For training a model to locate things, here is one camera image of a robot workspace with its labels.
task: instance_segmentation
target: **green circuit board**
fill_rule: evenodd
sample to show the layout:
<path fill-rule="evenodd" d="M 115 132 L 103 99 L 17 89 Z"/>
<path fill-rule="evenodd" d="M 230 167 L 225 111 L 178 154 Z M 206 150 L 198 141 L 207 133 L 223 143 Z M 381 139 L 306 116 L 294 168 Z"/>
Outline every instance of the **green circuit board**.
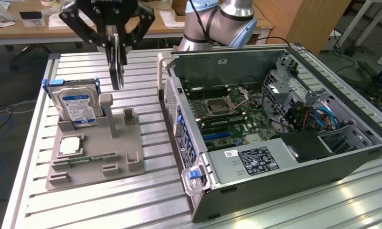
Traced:
<path fill-rule="evenodd" d="M 230 86 L 229 89 L 231 92 L 227 96 L 189 100 L 194 117 L 202 120 L 199 127 L 203 137 L 230 133 L 227 137 L 205 141 L 210 151 L 270 140 L 278 133 L 262 112 L 254 91 L 239 85 Z"/>

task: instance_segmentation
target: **aluminum extrusion table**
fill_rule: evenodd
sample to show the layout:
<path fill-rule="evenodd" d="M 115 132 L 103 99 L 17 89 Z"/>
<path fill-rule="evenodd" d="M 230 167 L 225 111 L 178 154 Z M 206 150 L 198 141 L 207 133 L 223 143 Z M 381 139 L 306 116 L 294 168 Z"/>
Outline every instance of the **aluminum extrusion table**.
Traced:
<path fill-rule="evenodd" d="M 344 180 L 226 215 L 191 223 L 157 91 L 157 55 L 128 53 L 123 91 L 112 91 L 103 53 L 63 54 L 48 61 L 47 79 L 99 77 L 103 93 L 112 93 L 114 112 L 139 113 L 146 174 L 111 182 L 46 190 L 58 112 L 40 91 L 3 228 L 382 228 L 382 157 Z M 302 54 L 382 126 L 382 114 L 309 53 Z M 304 69 L 300 78 L 313 89 L 318 81 Z"/>

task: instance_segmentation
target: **hard drive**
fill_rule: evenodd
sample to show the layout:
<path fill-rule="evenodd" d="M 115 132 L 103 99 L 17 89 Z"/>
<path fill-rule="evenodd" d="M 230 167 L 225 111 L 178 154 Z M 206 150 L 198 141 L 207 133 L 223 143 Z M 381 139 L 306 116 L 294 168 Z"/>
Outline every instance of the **hard drive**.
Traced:
<path fill-rule="evenodd" d="M 104 116 L 99 105 L 99 80 L 43 80 L 60 120 L 72 121 L 75 127 L 96 125 L 96 118 Z"/>

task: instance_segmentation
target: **gray floor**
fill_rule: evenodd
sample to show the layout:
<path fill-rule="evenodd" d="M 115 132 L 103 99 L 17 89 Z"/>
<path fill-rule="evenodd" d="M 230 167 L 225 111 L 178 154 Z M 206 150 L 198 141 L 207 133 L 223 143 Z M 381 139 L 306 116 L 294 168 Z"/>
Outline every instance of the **gray floor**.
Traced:
<path fill-rule="evenodd" d="M 344 17 L 337 26 L 338 30 L 344 31 L 348 27 L 354 15 Z M 352 38 L 356 37 L 360 29 L 366 24 L 366 21 L 361 21 L 352 34 Z M 178 40 L 171 41 L 171 44 L 178 44 Z M 20 62 L 21 70 L 12 72 L 8 69 L 8 61 L 15 55 L 16 51 L 20 51 L 24 45 L 16 45 L 13 52 L 7 52 L 4 46 L 0 46 L 0 104 L 13 104 L 20 101 L 34 100 L 38 97 L 40 82 L 44 73 L 47 54 L 40 50 L 34 51 L 26 59 Z M 48 47 L 54 52 L 71 53 L 71 52 L 94 52 L 96 49 L 94 46 L 86 45 L 83 48 L 76 49 L 74 43 L 51 44 Z M 143 48 L 158 48 L 157 41 L 143 42 Z M 382 29 L 377 27 L 369 36 L 364 44 L 365 53 L 356 53 L 352 57 L 354 61 L 368 61 L 373 64 L 373 67 L 380 70 L 382 67 L 376 64 L 380 56 L 382 55 Z M 337 70 L 350 64 L 349 61 L 334 56 L 329 52 L 324 52 L 318 55 L 318 58 L 333 69 Z M 352 67 L 341 71 L 342 75 L 360 79 L 364 77 L 357 72 L 357 67 Z M 17 108 L 17 110 L 31 109 L 32 105 L 28 104 Z M 5 118 L 8 114 L 1 114 L 0 117 Z M 19 160 L 23 153 L 24 142 L 30 127 L 32 113 L 16 114 L 12 117 L 12 129 L 8 134 L 0 139 L 0 156 L 3 158 L 4 167 L 8 173 L 8 180 L 12 185 L 16 170 L 19 166 Z M 0 192 L 3 190 L 3 175 L 0 172 Z M 0 197 L 0 226 L 7 208 L 7 200 L 9 192 L 5 192 Z"/>

